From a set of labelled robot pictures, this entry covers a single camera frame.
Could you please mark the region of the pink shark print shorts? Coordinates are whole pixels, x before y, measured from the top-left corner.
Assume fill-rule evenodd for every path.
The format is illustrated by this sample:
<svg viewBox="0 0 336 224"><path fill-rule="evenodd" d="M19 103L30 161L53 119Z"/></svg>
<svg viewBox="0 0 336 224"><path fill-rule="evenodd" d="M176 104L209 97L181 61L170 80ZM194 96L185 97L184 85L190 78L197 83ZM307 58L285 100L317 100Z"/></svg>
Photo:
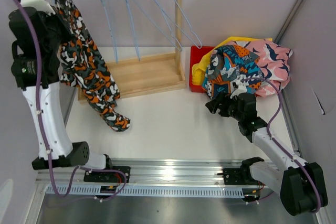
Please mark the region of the pink shark print shorts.
<svg viewBox="0 0 336 224"><path fill-rule="evenodd" d="M271 38L252 39L247 37L229 37L226 45L239 45L259 56L257 63L262 70L264 78L272 84L263 82L256 91L256 95L266 97L276 94L276 89L282 91L290 81L289 58L293 51L278 45Z"/></svg>

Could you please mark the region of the yellow shorts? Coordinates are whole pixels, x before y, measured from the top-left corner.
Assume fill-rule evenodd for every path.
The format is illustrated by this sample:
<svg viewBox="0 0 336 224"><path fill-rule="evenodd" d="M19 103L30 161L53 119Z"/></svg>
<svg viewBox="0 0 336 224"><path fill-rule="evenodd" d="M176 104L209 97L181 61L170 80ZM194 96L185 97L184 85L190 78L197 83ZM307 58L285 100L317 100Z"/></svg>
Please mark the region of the yellow shorts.
<svg viewBox="0 0 336 224"><path fill-rule="evenodd" d="M247 38L247 37L235 37L231 36L224 41L222 41L220 44L218 44L215 48L223 46L228 44L231 41L256 41L259 39L256 38ZM213 54L213 50L211 49L210 52L205 54L199 63L196 63L192 66L192 84L197 86L202 86L203 89L205 89L206 84L210 84L210 81L208 80L208 77L206 77L208 72L208 65L211 62L211 56Z"/></svg>

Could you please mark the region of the blue wire hanger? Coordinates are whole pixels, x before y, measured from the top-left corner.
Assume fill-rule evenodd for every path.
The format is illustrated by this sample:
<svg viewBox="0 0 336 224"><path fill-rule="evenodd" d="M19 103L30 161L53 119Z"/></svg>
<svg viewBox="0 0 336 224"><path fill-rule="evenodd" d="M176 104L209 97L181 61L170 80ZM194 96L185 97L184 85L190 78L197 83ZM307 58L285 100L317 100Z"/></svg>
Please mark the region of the blue wire hanger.
<svg viewBox="0 0 336 224"><path fill-rule="evenodd" d="M159 8L156 6L155 2L153 0L131 0L131 1L134 2L136 7L143 13L143 15L151 22L152 25L154 25L154 27L173 46L173 43L175 42L175 40L170 36L170 31L164 21L164 18Z"/></svg>
<svg viewBox="0 0 336 224"><path fill-rule="evenodd" d="M173 0L175 6L175 18L172 19L170 15L167 13L163 5L158 0L153 0L156 6L159 8L164 21L170 31L170 36L175 40L173 46L181 51L182 44L181 39L184 35L189 42L191 42L196 48L202 48L202 42L196 32L193 30L192 25L187 18L186 14L182 8L182 0Z"/></svg>
<svg viewBox="0 0 336 224"><path fill-rule="evenodd" d="M110 38L111 38L111 42L113 45L114 59L115 59L115 62L118 63L119 57L118 57L118 49L117 49L117 41L116 41L116 31L115 31L115 27L112 22L112 8L110 6L110 0L100 0L100 2L103 6L105 17L108 23Z"/></svg>
<svg viewBox="0 0 336 224"><path fill-rule="evenodd" d="M136 37L135 27L134 27L134 22L133 22L133 16L132 16L132 12L131 12L129 1L125 0L125 4L126 4L126 7L127 7L128 16L129 16L129 22L130 22L130 29L131 29L132 39L133 39L133 45L134 45L134 48L135 48L137 59L138 59L138 61L140 61L140 59L141 59L141 57L140 57L140 51L139 51L139 46L138 46L138 43L137 43L137 37Z"/></svg>

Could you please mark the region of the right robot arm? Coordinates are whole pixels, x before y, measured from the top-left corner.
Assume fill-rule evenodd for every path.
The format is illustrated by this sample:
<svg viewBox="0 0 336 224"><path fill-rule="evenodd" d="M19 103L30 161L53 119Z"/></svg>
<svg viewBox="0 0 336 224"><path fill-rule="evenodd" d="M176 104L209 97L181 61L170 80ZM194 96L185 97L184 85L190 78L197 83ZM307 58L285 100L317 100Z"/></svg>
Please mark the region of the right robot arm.
<svg viewBox="0 0 336 224"><path fill-rule="evenodd" d="M275 192L292 216L318 212L328 205L328 196L321 166L297 156L271 133L270 124L257 114L256 97L241 93L231 96L220 93L206 103L210 113L237 121L239 131L270 158L274 167L262 158L242 161L240 179L246 183L260 182Z"/></svg>

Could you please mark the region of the orange black camo shorts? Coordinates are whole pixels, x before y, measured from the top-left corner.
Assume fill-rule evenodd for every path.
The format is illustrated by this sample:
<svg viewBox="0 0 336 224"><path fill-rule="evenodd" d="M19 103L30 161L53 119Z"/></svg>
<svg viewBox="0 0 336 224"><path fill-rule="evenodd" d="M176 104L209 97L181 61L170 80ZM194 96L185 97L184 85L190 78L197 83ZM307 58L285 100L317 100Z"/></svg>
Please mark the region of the orange black camo shorts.
<svg viewBox="0 0 336 224"><path fill-rule="evenodd" d="M116 132L126 131L131 120L115 111L119 88L87 29L73 0L54 0L61 18L69 25L71 39L60 47L60 81L82 91L89 105Z"/></svg>

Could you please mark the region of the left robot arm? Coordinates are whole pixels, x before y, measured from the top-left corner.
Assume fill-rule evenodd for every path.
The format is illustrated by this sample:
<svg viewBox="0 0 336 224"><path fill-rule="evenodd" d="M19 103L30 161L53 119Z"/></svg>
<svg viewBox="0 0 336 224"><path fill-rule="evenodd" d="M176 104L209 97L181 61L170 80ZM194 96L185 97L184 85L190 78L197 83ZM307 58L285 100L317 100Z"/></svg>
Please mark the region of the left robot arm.
<svg viewBox="0 0 336 224"><path fill-rule="evenodd" d="M87 168L85 182L129 182L129 166L113 166L110 157L90 150L87 142L71 142L60 107L58 76L59 46L71 33L58 14L48 15L33 7L12 11L9 27L16 37L12 43L11 71L32 113L38 137L38 156L32 161L34 170L50 167Z"/></svg>

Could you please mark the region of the teal pirate print shorts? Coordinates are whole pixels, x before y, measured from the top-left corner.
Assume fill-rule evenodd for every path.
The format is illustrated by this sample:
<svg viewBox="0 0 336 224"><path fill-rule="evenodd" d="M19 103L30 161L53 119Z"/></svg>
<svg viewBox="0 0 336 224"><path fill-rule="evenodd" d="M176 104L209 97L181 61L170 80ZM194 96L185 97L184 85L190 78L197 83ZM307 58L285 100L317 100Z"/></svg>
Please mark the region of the teal pirate print shorts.
<svg viewBox="0 0 336 224"><path fill-rule="evenodd" d="M213 99L221 92L234 92L234 82L239 80L246 86L248 93L254 94L264 77L257 65L258 61L257 54L239 45L219 46L211 54L202 89Z"/></svg>

